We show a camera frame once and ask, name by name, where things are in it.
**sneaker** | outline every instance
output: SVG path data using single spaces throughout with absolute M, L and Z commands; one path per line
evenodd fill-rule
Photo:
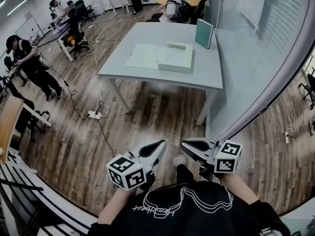
M 49 94 L 49 95 L 46 95 L 46 100 L 47 100 L 47 101 L 50 101 L 52 95 L 53 95 L 53 91 L 50 90 L 50 94 Z
M 173 165 L 175 168 L 177 168 L 179 165 L 184 164 L 186 165 L 186 160 L 183 156 L 174 157 L 173 159 Z
M 61 88 L 60 94 L 58 94 L 58 99 L 60 99 L 63 96 L 63 88 Z

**black pants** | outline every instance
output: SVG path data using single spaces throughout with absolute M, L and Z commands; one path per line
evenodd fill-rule
M 152 18 L 147 20 L 146 22 L 160 22 L 159 18 L 163 15 L 163 13 L 153 14 Z
M 193 179 L 193 174 L 190 172 L 190 170 L 184 164 L 180 164 L 179 166 L 177 166 L 176 184 L 193 182 L 195 182 L 195 180 Z
M 140 12 L 142 11 L 142 2 L 141 0 L 131 0 L 132 5 L 133 5 L 133 9 L 135 12 Z
M 51 89 L 54 89 L 57 94 L 61 93 L 62 87 L 59 86 L 56 79 L 44 69 L 38 70 L 36 73 L 25 72 L 28 78 L 38 87 L 40 87 L 46 95 L 50 95 Z

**black shirt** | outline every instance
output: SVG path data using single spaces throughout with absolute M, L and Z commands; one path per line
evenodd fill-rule
M 266 228 L 289 235 L 267 203 L 248 205 L 225 187 L 203 181 L 139 194 L 112 225 L 94 223 L 88 235 L 258 236 Z
M 18 45 L 18 48 L 13 52 L 14 61 L 18 61 L 20 59 L 24 59 L 28 54 L 31 53 L 33 47 L 27 40 L 22 40 L 21 42 L 22 49 Z M 30 60 L 24 62 L 21 65 L 21 69 L 26 73 L 32 73 L 38 71 L 41 67 L 41 63 L 39 62 L 39 57 L 32 57 Z

